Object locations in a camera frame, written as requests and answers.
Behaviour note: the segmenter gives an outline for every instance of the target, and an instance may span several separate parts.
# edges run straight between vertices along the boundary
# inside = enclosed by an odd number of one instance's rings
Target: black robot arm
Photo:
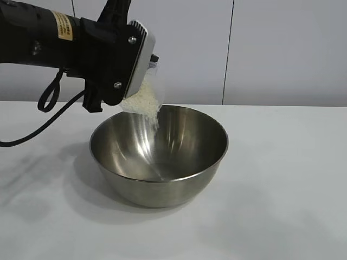
[[[135,94],[153,55],[154,36],[138,21],[127,24],[131,0],[108,0],[97,21],[12,0],[0,0],[0,63],[27,64],[59,69],[42,94],[38,108],[50,111],[58,100],[60,79],[85,80],[83,107],[101,112],[101,103],[114,106]],[[73,102],[68,102],[46,124],[25,138],[0,142],[21,144],[41,133]]]

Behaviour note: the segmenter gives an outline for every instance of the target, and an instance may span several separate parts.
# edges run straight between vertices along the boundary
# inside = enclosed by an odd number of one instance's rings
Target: bolt
[[[41,51],[41,45],[38,41],[35,41],[34,50],[32,54],[35,56]]]
[[[128,42],[129,42],[130,44],[135,44],[136,41],[137,41],[137,39],[136,39],[136,37],[134,37],[134,36],[130,36],[129,39],[128,39]]]
[[[113,86],[115,89],[120,89],[121,88],[121,82],[118,81]]]

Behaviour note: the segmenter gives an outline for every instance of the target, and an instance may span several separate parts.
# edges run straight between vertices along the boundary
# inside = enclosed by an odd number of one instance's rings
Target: white tabletop
[[[174,209],[128,205],[89,155],[118,107],[75,104],[34,140],[1,148],[0,259],[347,259],[347,108],[190,107],[223,124],[230,146],[209,186]],[[0,102],[0,139],[49,116]]]

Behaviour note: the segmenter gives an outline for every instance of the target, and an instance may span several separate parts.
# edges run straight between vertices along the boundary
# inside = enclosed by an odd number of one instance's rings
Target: stainless steel bowl
[[[201,192],[228,148],[224,128],[199,111],[163,106],[159,130],[143,116],[119,113],[93,133],[90,148],[109,184],[147,207],[182,204]]]

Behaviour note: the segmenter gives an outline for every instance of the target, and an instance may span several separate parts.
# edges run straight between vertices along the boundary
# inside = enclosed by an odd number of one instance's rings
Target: white wall
[[[72,14],[70,0],[26,0]],[[106,0],[74,0],[77,17],[97,19]],[[130,19],[156,36],[158,75],[165,80],[168,103],[221,104],[230,31],[231,0],[133,0]],[[0,99],[40,97],[57,69],[0,64]],[[83,89],[83,80],[64,78],[61,100]]]
[[[346,0],[237,0],[225,104],[347,105]]]

